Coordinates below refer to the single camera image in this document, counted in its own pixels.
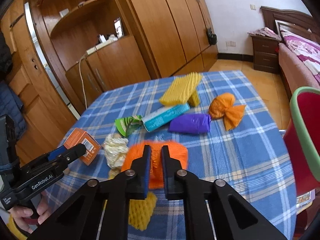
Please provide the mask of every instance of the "orange box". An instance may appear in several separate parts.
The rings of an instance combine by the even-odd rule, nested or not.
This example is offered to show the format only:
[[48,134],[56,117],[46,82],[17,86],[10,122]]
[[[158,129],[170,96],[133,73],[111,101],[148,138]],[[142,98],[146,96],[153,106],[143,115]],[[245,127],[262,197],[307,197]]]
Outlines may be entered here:
[[63,145],[67,149],[70,149],[78,143],[84,144],[87,148],[85,155],[81,156],[80,160],[82,160],[86,165],[90,165],[101,148],[100,144],[97,143],[97,141],[86,131],[75,128]]

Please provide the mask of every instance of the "trash can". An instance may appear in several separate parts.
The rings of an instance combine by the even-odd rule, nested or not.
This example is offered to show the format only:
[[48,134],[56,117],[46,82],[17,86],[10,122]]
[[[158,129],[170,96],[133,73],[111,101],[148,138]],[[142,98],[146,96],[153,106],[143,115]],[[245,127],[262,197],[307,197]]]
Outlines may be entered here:
[[284,141],[300,196],[320,187],[320,90],[298,88],[292,95],[290,111]]

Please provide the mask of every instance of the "barcode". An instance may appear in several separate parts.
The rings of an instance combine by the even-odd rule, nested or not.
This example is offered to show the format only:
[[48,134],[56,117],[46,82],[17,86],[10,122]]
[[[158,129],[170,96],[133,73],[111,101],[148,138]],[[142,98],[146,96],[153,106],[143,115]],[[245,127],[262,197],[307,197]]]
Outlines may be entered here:
[[82,141],[82,144],[86,147],[86,149],[91,152],[93,149],[93,144],[89,142],[86,138]]

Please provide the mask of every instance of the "finger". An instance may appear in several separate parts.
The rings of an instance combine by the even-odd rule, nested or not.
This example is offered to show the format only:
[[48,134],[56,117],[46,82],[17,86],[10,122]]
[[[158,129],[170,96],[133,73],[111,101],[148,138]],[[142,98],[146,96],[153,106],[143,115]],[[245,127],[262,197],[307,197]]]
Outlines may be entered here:
[[44,212],[44,214],[38,218],[39,225],[41,225],[50,215],[51,215],[50,210],[47,210],[46,212]]
[[16,222],[17,226],[21,228],[23,231],[26,231],[28,233],[32,233],[33,230],[29,227],[29,225],[23,220],[23,218],[13,218]]
[[28,218],[32,216],[33,211],[30,208],[15,206],[9,210],[14,218]]
[[40,202],[39,205],[37,207],[37,213],[41,216],[44,212],[46,212],[49,209],[47,200],[45,197],[43,197]]

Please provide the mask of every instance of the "purple wrapper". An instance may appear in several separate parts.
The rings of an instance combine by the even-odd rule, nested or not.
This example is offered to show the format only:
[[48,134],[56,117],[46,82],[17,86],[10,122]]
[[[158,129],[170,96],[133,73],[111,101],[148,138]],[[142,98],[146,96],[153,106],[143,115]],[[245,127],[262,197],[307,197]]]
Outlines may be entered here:
[[169,132],[200,134],[210,131],[208,114],[183,114],[170,122]]

